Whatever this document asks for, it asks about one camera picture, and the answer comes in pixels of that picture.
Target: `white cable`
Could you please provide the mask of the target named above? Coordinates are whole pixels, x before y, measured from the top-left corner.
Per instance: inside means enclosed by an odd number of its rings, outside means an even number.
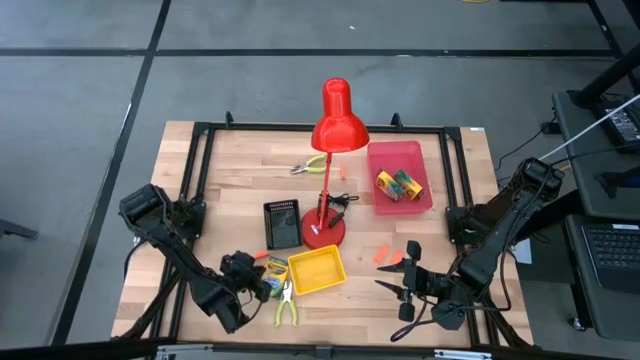
[[[558,146],[557,148],[553,149],[550,153],[548,153],[547,155],[543,156],[540,158],[540,160],[544,160],[546,158],[548,158],[549,156],[555,154],[556,152],[558,152],[558,150],[561,150],[562,148],[564,148],[565,146],[571,144],[572,142],[578,140],[578,138],[582,135],[584,135],[584,133],[586,133],[587,131],[593,129],[594,127],[598,126],[598,124],[600,124],[601,122],[607,120],[608,118],[612,117],[613,115],[615,115],[618,111],[626,108],[627,106],[629,106],[632,102],[638,100],[640,98],[640,94],[636,95],[635,97],[633,97],[631,100],[627,101],[626,103],[620,105],[620,107],[618,107],[617,109],[613,110],[612,112],[608,113],[607,115],[603,116],[602,119],[594,122],[593,124],[589,125],[589,127],[587,127],[586,129],[582,130],[578,135],[572,137],[571,139],[567,140],[564,144]]]

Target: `lamp base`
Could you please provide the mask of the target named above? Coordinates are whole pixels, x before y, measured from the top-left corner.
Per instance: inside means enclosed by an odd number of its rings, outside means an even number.
[[[320,216],[318,215],[318,209],[314,208],[309,210],[302,217],[302,241],[309,249],[318,249],[321,247],[336,245],[339,246],[344,239],[346,232],[346,226],[344,219],[340,219],[338,223],[329,228],[329,223],[334,217],[338,215],[338,212],[334,209],[327,209],[327,217],[324,222],[324,229],[319,230],[318,234],[313,231],[312,225],[318,227],[318,221]]]

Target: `pink tray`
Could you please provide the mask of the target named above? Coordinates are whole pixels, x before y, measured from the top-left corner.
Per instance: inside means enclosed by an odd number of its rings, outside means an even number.
[[[373,187],[373,205],[377,215],[419,214],[433,206],[429,179],[424,169],[422,149],[417,141],[372,142],[367,146],[367,162],[369,177]],[[409,200],[403,196],[393,202],[376,186],[378,171],[382,169],[394,176],[402,169],[411,176],[424,190],[418,200]]]

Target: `yellow plastic basket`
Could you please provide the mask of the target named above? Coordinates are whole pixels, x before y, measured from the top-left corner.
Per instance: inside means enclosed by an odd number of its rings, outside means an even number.
[[[340,252],[335,245],[289,257],[289,269],[296,295],[304,295],[347,281]]]

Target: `wooden tabletop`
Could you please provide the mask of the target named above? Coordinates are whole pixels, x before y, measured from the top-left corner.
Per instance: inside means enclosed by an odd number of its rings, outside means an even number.
[[[168,122],[160,144],[151,182],[163,187],[172,199],[178,196],[192,128],[192,122]],[[462,128],[461,132],[473,199],[476,203],[486,202],[498,191],[486,136],[479,128]],[[220,259],[225,254],[232,254],[236,250],[250,254],[265,250],[263,203],[298,199],[301,214],[316,206],[323,175],[291,175],[289,172],[293,165],[304,163],[317,154],[310,146],[310,135],[305,132],[216,131],[205,193],[208,205],[206,221],[203,235],[197,240],[194,250],[205,266],[218,271]],[[297,328],[290,325],[290,313],[287,311],[283,314],[283,325],[278,329],[274,327],[278,301],[272,299],[263,304],[252,322],[233,335],[227,335],[218,319],[215,316],[207,317],[191,301],[190,295],[187,295],[179,340],[361,346],[469,346],[466,324],[458,331],[446,331],[435,324],[421,326],[401,341],[389,341],[389,336],[406,323],[397,318],[400,303],[395,295],[374,280],[401,284],[402,274],[376,270],[378,265],[373,262],[373,257],[378,248],[388,245],[393,251],[404,251],[408,240],[419,241],[422,245],[422,260],[419,264],[437,272],[446,272],[456,254],[454,246],[448,241],[444,216],[444,209],[448,205],[447,189],[438,136],[371,134],[371,141],[402,140],[417,140],[422,147],[433,196],[434,205],[431,210],[419,215],[376,216],[373,212],[366,148],[335,154],[330,192],[347,192],[360,196],[360,200],[352,202],[346,212],[347,232],[339,247],[347,281],[306,295],[294,295],[299,313]],[[201,142],[199,150],[204,147],[204,137]],[[449,148],[457,198],[462,205],[453,144]],[[337,169],[340,164],[347,168],[345,181],[340,179],[339,171],[333,171],[333,167]],[[199,166],[199,162],[196,162],[190,194],[195,191]],[[286,259],[307,250],[306,247],[300,247],[274,251],[272,255]],[[391,254],[383,265],[388,264],[390,258]],[[128,330],[149,305],[158,291],[163,263],[161,253],[149,245],[141,247],[132,257],[112,335]],[[511,257],[506,258],[505,277],[513,309],[504,315],[518,334],[531,342],[522,290]],[[504,295],[498,272],[492,283],[491,293],[495,303],[503,306]],[[245,312],[252,314],[256,303],[254,301],[247,305]],[[420,301],[415,299],[414,303],[419,310]],[[172,307],[173,297],[169,299],[165,309],[161,334],[167,332]],[[430,316],[427,311],[425,319]],[[478,324],[484,328],[482,317],[478,318]],[[484,331],[481,332],[481,338],[487,342]]]

